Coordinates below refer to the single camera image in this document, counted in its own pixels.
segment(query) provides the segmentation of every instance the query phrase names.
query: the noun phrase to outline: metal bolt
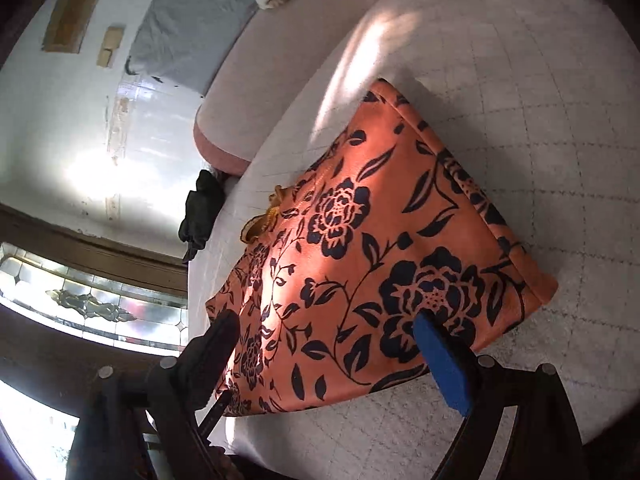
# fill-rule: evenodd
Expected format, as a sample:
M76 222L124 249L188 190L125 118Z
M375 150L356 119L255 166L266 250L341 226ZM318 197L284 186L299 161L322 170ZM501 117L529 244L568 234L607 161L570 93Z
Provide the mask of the metal bolt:
M544 363L540 366L540 368L547 375L555 375L557 373L556 367L553 366L551 363Z
M113 367L112 366L103 366L98 370L98 377L101 379L108 379L113 375Z
M176 359L172 355L169 355L167 357L162 358L162 360L160 361L160 367L164 368L165 370L168 370L169 368L173 368L177 362L178 362L178 359Z
M482 368L493 368L494 365L495 365L495 359L493 357L491 357L490 355L481 355L478 358L478 364Z

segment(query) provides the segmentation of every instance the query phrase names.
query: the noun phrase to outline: pink cushion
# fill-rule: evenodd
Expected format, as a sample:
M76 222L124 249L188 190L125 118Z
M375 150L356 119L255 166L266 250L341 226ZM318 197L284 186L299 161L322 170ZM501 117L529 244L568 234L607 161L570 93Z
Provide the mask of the pink cushion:
M244 166L233 162L236 170L227 173L244 173L311 76L376 1L291 0L259 10L197 114L194 135L203 158L226 171L231 155Z

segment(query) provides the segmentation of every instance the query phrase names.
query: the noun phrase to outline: orange floral bag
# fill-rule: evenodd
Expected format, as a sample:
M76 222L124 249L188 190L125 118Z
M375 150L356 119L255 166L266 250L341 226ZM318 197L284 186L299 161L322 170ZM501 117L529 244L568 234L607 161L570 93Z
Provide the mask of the orange floral bag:
M375 82L297 184L279 189L209 317L241 338L218 392L229 415L291 412L375 392L428 369L420 309L477 351L551 299L487 196L398 91Z

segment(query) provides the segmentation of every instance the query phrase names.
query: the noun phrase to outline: framed picture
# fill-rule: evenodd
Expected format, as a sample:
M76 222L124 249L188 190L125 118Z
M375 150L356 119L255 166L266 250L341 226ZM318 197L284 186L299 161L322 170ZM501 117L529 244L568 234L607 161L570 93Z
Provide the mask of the framed picture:
M42 42L44 52L78 54L98 0L57 0Z

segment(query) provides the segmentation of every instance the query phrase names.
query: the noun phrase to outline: black flower print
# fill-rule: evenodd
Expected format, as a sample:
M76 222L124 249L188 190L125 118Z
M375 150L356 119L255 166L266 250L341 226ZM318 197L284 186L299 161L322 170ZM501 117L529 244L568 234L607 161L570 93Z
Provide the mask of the black flower print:
M229 389L231 390L231 402L226 407L226 414L231 416L243 416L249 415L251 412L251 401L250 400L241 400L240 398L240 388L238 385L229 381Z
M433 310L449 333L471 346L476 338L472 319L482 309L484 287L476 266L463 269L460 260L444 247L436 248L419 266L407 260L397 262L379 288L390 315L380 340L382 353L401 363L418 355L413 319L422 308Z
M246 340L244 353L240 361L240 372L246 377L250 390L255 388L263 368L262 337L258 333Z
M269 256L269 247L264 244L257 244L251 253L251 264L249 265L248 286L260 289L262 287L262 269Z
M353 231L369 215L369 188L357 187L347 178L318 199L316 213L309 220L306 241L321 244L322 254L339 260L347 253Z

